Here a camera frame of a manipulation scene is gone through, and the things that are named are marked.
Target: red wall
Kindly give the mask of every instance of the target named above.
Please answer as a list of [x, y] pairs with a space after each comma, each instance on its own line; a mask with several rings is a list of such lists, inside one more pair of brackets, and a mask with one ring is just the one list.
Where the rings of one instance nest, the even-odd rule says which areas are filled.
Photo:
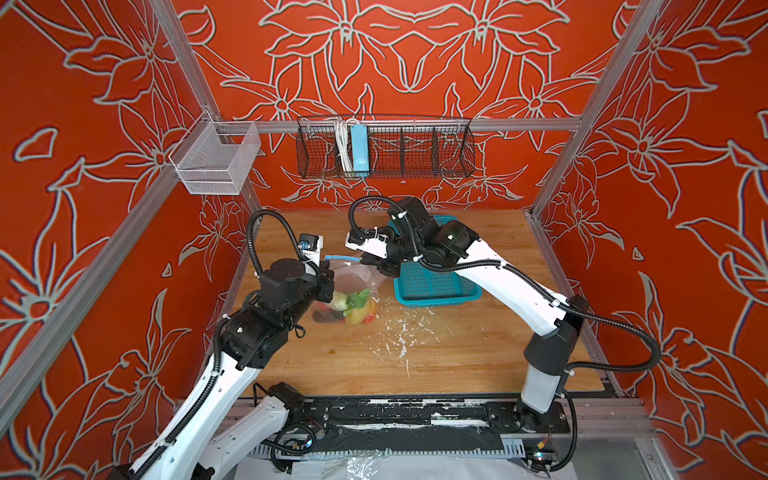
[[[399, 113], [578, 116], [637, 2], [174, 0], [228, 119]], [[284, 210], [343, 209], [367, 193], [436, 207], [527, 207], [566, 132], [476, 136], [475, 175], [455, 180], [303, 180], [296, 145], [265, 135], [251, 180]]]
[[669, 2], [543, 219], [574, 289], [662, 345], [619, 380], [683, 478], [768, 475], [766, 26], [765, 2]]
[[[0, 372], [200, 113], [145, 0], [4, 3]], [[176, 186], [0, 439], [0, 476], [104, 478], [154, 439], [193, 385], [247, 214]]]

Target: white cable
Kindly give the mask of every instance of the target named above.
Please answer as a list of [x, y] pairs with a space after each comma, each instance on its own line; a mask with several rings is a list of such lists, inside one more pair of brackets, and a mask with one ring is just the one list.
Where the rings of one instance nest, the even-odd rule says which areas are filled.
[[341, 168], [345, 172], [351, 172], [354, 170], [354, 167], [352, 166], [352, 160], [350, 160], [349, 153], [347, 152], [347, 148], [349, 147], [349, 126], [356, 123], [358, 123], [358, 121], [355, 118], [350, 118], [347, 121], [339, 118], [333, 123], [333, 127], [336, 130], [336, 146], [339, 148]]

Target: blue plastic basket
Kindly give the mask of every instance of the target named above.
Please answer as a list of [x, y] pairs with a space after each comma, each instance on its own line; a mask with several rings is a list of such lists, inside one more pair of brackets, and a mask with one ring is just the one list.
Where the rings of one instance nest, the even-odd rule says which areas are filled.
[[[435, 221], [442, 226], [453, 215], [435, 215]], [[459, 305], [477, 300], [482, 295], [482, 288], [471, 280], [456, 273], [430, 272], [417, 263], [404, 263], [400, 267], [400, 278], [395, 278], [395, 298], [410, 308], [424, 306]]]

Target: wire mesh basket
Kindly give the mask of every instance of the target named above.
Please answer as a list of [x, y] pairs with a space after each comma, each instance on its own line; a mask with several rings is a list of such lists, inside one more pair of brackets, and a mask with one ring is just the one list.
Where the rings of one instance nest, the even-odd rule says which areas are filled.
[[[368, 170], [343, 167], [336, 125], [367, 126]], [[475, 138], [469, 118], [352, 115], [301, 117], [296, 160], [303, 178], [457, 178], [475, 171]], [[353, 157], [352, 142], [347, 155]]]
[[218, 133], [219, 123], [205, 111], [170, 155], [191, 194], [238, 195], [261, 148], [255, 123], [238, 137]]

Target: plastic sheet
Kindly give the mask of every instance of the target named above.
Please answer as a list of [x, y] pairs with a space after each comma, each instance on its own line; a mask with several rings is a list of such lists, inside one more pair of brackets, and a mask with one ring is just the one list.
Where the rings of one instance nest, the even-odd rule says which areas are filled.
[[379, 296], [376, 289], [386, 276], [357, 257], [326, 255], [334, 272], [333, 301], [315, 302], [312, 319], [318, 323], [370, 323], [376, 318]]
[[[237, 467], [236, 480], [258, 478], [271, 480], [276, 473], [267, 460], [245, 458]], [[547, 478], [535, 475], [515, 463], [487, 458], [459, 458], [433, 455], [374, 455], [349, 457], [323, 462], [308, 461], [293, 464], [290, 480], [474, 480], [503, 478], [504, 480], [534, 480]], [[553, 480], [578, 480], [573, 465], [551, 474]]]

